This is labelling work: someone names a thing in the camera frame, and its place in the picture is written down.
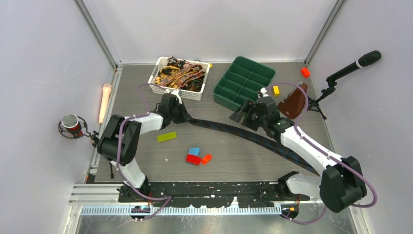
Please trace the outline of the green divided tray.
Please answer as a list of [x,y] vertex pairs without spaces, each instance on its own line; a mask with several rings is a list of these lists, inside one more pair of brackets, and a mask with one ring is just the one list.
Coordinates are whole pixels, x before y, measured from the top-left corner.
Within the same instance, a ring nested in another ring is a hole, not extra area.
[[268,86],[275,75],[274,69],[238,56],[213,89],[214,101],[237,111],[246,100],[256,101],[258,91]]

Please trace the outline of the navy brown striped tie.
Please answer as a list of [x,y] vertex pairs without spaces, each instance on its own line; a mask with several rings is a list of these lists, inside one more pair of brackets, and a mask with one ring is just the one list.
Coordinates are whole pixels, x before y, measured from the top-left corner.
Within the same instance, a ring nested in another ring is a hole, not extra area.
[[189,121],[190,124],[198,127],[203,127],[207,129],[212,129],[224,133],[233,134],[235,136],[244,138],[248,141],[256,143],[257,145],[264,147],[283,158],[295,163],[296,165],[308,170],[309,172],[319,176],[319,173],[308,163],[306,162],[301,156],[295,153],[293,150],[283,146],[282,144],[263,137],[259,134],[232,126],[224,123],[209,121],[209,120],[202,120],[202,119],[192,119]]

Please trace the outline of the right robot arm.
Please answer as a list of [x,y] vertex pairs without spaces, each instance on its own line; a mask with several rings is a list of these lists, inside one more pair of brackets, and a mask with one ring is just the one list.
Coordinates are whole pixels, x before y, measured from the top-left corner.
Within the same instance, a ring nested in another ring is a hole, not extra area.
[[311,139],[293,120],[281,117],[271,97],[255,102],[246,100],[229,118],[254,131],[262,128],[267,136],[298,154],[318,173],[319,176],[286,175],[278,186],[282,199],[291,200],[298,194],[311,196],[339,213],[367,195],[358,160],[352,156],[344,158]]

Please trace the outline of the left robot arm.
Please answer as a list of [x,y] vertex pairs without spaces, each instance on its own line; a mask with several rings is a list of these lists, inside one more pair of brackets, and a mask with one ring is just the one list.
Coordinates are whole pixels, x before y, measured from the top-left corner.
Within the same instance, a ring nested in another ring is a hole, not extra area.
[[115,166],[124,184],[131,189],[131,196],[138,202],[150,194],[147,176],[135,159],[139,137],[142,134],[165,129],[172,122],[188,122],[191,116],[186,111],[180,91],[165,92],[154,111],[140,117],[112,115],[97,144],[97,152]]

